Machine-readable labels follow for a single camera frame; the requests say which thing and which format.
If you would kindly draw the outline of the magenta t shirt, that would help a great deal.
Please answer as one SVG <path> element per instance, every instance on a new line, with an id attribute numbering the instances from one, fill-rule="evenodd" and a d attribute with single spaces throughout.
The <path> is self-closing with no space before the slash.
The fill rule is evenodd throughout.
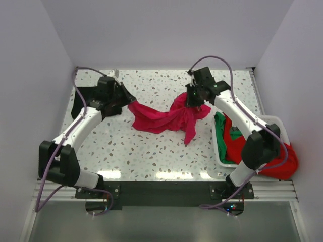
<path id="1" fill-rule="evenodd" d="M 134 114 L 133 128 L 139 131 L 160 134 L 166 130 L 185 133 L 184 144 L 188 145 L 196 135 L 195 125 L 199 119 L 207 117 L 211 108 L 205 105 L 204 112 L 196 107 L 186 107 L 186 93 L 177 96 L 169 111 L 161 112 L 135 101 L 128 105 Z"/>

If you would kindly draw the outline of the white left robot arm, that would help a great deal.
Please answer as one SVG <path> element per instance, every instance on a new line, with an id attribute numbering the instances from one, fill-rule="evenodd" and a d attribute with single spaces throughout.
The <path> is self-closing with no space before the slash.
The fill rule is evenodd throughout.
<path id="1" fill-rule="evenodd" d="M 82 170 L 76 153 L 106 117 L 120 115 L 124 106 L 136 101 L 118 77 L 119 70 L 113 69 L 102 74 L 96 86 L 75 88 L 73 122 L 52 141 L 39 145 L 38 175 L 43 182 L 87 188 L 94 198 L 104 194 L 102 175 Z"/>

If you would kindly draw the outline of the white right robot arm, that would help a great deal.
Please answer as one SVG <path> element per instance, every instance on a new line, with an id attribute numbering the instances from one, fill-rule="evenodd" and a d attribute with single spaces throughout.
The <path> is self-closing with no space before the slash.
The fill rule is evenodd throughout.
<path id="1" fill-rule="evenodd" d="M 227 178 L 225 193 L 236 198 L 243 187 L 257 171 L 264 169 L 280 154 L 284 143 L 280 139 L 280 128 L 276 124 L 268 125 L 239 102 L 233 91 L 233 85 L 225 81 L 215 81 L 208 67 L 189 70 L 191 82 L 186 85 L 187 107 L 199 107 L 209 102 L 226 114 L 237 125 L 245 138 L 241 152 L 241 162 Z"/>

